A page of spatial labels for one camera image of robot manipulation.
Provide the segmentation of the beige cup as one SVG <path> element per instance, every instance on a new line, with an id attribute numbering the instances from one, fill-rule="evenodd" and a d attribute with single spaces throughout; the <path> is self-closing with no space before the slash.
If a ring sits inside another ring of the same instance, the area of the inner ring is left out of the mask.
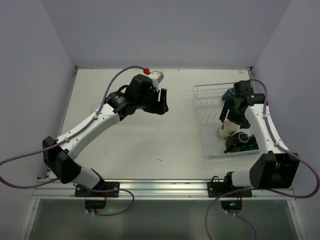
<path id="1" fill-rule="evenodd" d="M 229 120 L 226 120 L 217 130 L 218 135 L 222 139 L 228 139 L 231 137 L 238 129 L 238 126 Z"/>

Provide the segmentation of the black mug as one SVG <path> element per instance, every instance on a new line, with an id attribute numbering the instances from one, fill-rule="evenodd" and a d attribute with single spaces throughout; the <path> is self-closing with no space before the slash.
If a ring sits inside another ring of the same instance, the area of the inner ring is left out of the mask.
<path id="1" fill-rule="evenodd" d="M 245 132 L 237 132 L 229 137 L 225 142 L 224 153 L 239 152 L 249 142 L 249 135 Z"/>

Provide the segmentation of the clear glass cup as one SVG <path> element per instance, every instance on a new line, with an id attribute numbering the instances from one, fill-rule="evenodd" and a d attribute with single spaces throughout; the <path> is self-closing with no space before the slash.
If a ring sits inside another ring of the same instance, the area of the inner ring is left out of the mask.
<path id="1" fill-rule="evenodd" d="M 103 110 L 103 103 L 102 102 L 96 102 L 90 107 L 90 113 L 100 115 Z"/>

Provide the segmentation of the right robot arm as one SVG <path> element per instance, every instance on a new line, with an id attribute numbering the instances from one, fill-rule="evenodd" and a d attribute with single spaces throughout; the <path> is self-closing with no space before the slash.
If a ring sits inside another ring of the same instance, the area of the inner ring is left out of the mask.
<path id="1" fill-rule="evenodd" d="M 234 83 L 234 96 L 224 101 L 220 113 L 222 125 L 218 134 L 226 139 L 225 153 L 240 151 L 249 143 L 249 136 L 236 132 L 236 127 L 250 129 L 257 142 L 258 160 L 247 171 L 228 172 L 225 183 L 232 188 L 288 189 L 300 162 L 289 155 L 288 148 L 273 124 L 267 94 L 255 93 L 250 81 Z"/>

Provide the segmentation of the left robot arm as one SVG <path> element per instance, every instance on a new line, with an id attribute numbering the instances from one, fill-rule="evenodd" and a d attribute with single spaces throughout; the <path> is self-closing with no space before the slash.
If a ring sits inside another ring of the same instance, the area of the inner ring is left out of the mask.
<path id="1" fill-rule="evenodd" d="M 159 88 L 163 79 L 160 71 L 137 74 L 128 85 L 105 97 L 102 105 L 72 130 L 57 138 L 45 138 L 42 147 L 46 166 L 63 184 L 102 190 L 103 178 L 95 170 L 78 164 L 76 158 L 101 133 L 137 110 L 157 115 L 167 113 L 167 91 Z"/>

